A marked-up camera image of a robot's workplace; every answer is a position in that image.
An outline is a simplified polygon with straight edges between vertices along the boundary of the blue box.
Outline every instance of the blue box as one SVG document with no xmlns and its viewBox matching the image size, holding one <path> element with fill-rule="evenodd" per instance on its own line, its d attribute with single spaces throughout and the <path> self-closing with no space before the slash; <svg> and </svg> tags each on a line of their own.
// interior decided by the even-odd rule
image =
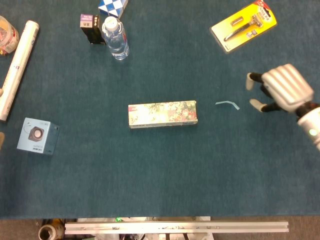
<svg viewBox="0 0 320 240">
<path fill-rule="evenodd" d="M 54 154 L 60 127 L 49 122 L 26 117 L 17 149 L 39 154 Z"/>
<path fill-rule="evenodd" d="M 100 13 L 120 19 L 127 3 L 128 0 L 101 0 L 98 8 Z"/>
</svg>

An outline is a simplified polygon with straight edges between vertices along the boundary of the gray floor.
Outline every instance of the gray floor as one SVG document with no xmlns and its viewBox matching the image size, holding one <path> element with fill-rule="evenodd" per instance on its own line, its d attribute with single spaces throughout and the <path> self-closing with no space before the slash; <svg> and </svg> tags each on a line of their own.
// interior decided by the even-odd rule
<svg viewBox="0 0 320 240">
<path fill-rule="evenodd" d="M 289 233 L 214 234 L 214 240 L 320 240 L 320 216 L 228 217 L 213 221 L 288 221 Z M 35 220 L 0 220 L 0 240 L 37 240 Z"/>
</svg>

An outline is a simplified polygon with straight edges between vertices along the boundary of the bottle cap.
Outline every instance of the bottle cap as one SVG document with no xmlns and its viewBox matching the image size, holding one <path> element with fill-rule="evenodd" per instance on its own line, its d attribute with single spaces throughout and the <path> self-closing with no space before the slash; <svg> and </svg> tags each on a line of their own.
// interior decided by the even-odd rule
<svg viewBox="0 0 320 240">
<path fill-rule="evenodd" d="M 113 32 L 118 28 L 118 20 L 114 16 L 108 16 L 104 20 L 104 25 L 105 25 L 106 29 Z"/>
</svg>

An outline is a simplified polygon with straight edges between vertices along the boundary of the product box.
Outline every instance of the product box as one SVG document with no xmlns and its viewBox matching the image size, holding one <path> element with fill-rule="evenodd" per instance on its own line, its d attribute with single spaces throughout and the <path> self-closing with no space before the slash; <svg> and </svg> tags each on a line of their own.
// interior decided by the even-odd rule
<svg viewBox="0 0 320 240">
<path fill-rule="evenodd" d="M 17 149 L 52 155 L 56 148 L 60 127 L 49 122 L 25 118 Z"/>
<path fill-rule="evenodd" d="M 101 35 L 99 29 L 99 16 L 98 15 L 89 15 L 81 14 L 80 17 L 80 28 L 87 36 L 91 44 L 106 44 L 106 41 Z"/>
<path fill-rule="evenodd" d="M 197 124 L 196 101 L 173 101 L 128 106 L 132 129 Z"/>
<path fill-rule="evenodd" d="M 98 8 L 100 13 L 120 19 L 127 3 L 128 0 L 101 0 Z"/>
<path fill-rule="evenodd" d="M 276 25 L 277 20 L 270 7 L 264 1 L 256 0 L 210 30 L 228 53 Z"/>
</svg>

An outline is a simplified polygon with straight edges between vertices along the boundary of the teal table surface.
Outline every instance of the teal table surface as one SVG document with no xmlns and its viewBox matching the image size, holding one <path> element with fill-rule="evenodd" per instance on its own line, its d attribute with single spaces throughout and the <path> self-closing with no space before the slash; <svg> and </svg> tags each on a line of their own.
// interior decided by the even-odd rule
<svg viewBox="0 0 320 240">
<path fill-rule="evenodd" d="M 278 25 L 225 54 L 209 28 L 250 0 L 129 0 L 119 63 L 80 29 L 99 0 L 1 0 L 20 34 L 27 20 L 40 31 L 0 123 L 0 218 L 320 214 L 319 152 L 293 114 L 256 111 L 250 98 L 271 99 L 245 88 L 248 72 L 291 63 L 320 102 L 320 1 L 266 2 Z M 195 126 L 128 126 L 129 104 L 185 100 Z M 53 156 L 17 150 L 25 117 L 60 126 Z"/>
</svg>

